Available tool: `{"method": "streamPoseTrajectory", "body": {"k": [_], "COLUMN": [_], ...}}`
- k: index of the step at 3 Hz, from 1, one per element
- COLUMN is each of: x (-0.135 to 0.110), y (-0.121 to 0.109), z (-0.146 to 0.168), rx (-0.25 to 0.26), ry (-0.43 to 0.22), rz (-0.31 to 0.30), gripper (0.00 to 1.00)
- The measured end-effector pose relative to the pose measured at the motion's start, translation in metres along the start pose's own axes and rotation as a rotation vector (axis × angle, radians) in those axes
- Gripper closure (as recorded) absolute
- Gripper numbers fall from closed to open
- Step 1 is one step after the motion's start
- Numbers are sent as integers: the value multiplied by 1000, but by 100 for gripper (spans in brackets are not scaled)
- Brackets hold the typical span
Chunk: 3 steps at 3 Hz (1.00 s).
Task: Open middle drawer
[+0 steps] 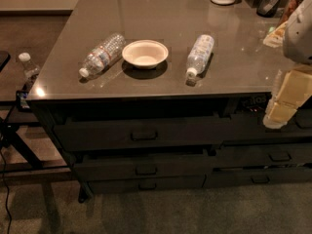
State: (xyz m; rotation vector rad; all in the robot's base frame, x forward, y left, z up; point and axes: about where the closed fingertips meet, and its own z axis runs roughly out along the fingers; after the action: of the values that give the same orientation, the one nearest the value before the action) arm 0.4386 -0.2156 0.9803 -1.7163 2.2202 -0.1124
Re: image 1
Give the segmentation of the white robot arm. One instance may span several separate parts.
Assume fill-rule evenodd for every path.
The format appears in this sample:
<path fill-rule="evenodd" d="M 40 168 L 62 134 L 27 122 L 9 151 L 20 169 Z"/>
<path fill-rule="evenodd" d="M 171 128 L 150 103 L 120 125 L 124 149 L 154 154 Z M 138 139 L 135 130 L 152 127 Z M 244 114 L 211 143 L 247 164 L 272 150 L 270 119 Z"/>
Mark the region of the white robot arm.
<path fill-rule="evenodd" d="M 294 66 L 288 71 L 279 70 L 273 82 L 263 118 L 263 125 L 269 129 L 287 125 L 312 97 L 312 0 L 303 0 L 277 31 L 282 28 L 283 54 L 294 61 Z"/>

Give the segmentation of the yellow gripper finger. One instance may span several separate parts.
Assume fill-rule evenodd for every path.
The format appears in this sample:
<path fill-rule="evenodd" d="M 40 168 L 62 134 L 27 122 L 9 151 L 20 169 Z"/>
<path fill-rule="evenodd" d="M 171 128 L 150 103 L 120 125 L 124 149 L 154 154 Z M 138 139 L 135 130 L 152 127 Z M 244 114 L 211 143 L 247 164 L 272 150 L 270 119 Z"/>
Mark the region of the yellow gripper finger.
<path fill-rule="evenodd" d="M 271 95 L 263 125 L 268 129 L 281 129 L 312 96 L 312 66 L 295 65 L 287 72 L 279 70 Z"/>

